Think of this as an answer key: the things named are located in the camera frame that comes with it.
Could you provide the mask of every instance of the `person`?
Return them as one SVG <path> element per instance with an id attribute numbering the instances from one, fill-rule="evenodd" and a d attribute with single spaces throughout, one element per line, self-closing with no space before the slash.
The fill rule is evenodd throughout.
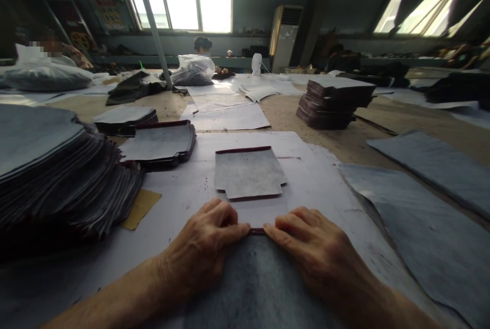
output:
<path id="1" fill-rule="evenodd" d="M 79 68 L 93 68 L 85 55 L 74 46 L 60 42 L 55 32 L 43 25 L 33 24 L 29 27 L 29 44 L 42 47 L 45 53 L 54 58 L 55 63 L 76 65 Z"/>
<path id="2" fill-rule="evenodd" d="M 95 296 L 42 328 L 132 328 L 169 313 L 209 288 L 223 272 L 227 247 L 244 238 L 248 223 L 212 199 L 177 238 Z M 269 238 L 290 253 L 304 283 L 349 328 L 439 328 L 400 292 L 369 270 L 349 238 L 318 210 L 303 206 L 264 224 Z"/>
<path id="3" fill-rule="evenodd" d="M 198 55 L 201 56 L 207 56 L 211 58 L 211 48 L 213 48 L 213 42 L 204 36 L 199 36 L 196 39 L 194 39 L 194 49 L 198 53 Z M 214 67 L 214 72 L 217 74 L 221 73 L 222 71 L 226 70 L 227 73 L 228 69 L 224 68 L 223 70 L 219 66 Z"/>

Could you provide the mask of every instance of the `support pole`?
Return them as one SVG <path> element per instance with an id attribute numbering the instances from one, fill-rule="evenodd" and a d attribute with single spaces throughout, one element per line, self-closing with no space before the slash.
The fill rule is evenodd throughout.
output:
<path id="1" fill-rule="evenodd" d="M 143 0 L 144 9 L 146 10 L 146 15 L 148 16 L 148 22 L 150 23 L 150 28 L 152 29 L 153 41 L 155 41 L 155 47 L 157 48 L 158 58 L 160 60 L 160 65 L 162 66 L 163 76 L 167 82 L 167 88 L 172 88 L 172 81 L 170 79 L 170 74 L 168 73 L 167 62 L 165 60 L 165 54 L 163 52 L 162 42 L 160 36 L 158 35 L 157 23 L 155 22 L 155 17 L 153 16 L 152 6 L 150 5 L 150 0 Z"/>

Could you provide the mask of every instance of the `poster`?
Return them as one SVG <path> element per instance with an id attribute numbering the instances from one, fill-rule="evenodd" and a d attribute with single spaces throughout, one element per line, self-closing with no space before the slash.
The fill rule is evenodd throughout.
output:
<path id="1" fill-rule="evenodd" d="M 121 12 L 113 0 L 95 0 L 107 30 L 126 30 Z"/>

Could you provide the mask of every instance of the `stack of leather pieces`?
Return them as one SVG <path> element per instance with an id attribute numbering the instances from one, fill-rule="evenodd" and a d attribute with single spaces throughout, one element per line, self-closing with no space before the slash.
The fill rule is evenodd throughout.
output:
<path id="1" fill-rule="evenodd" d="M 308 81 L 296 115 L 309 127 L 344 130 L 355 120 L 356 109 L 369 105 L 375 88 L 361 81 L 321 75 L 317 81 Z"/>
<path id="2" fill-rule="evenodd" d="M 147 172 L 162 171 L 188 161 L 195 145 L 189 120 L 136 126 L 136 135 L 121 145 L 123 161 L 136 161 Z"/>
<path id="3" fill-rule="evenodd" d="M 97 130 L 105 135 L 134 137 L 136 126 L 158 122 L 154 108 L 121 105 L 92 119 Z"/>
<path id="4" fill-rule="evenodd" d="M 74 112 L 0 105 L 0 262 L 104 239 L 127 218 L 144 172 Z"/>

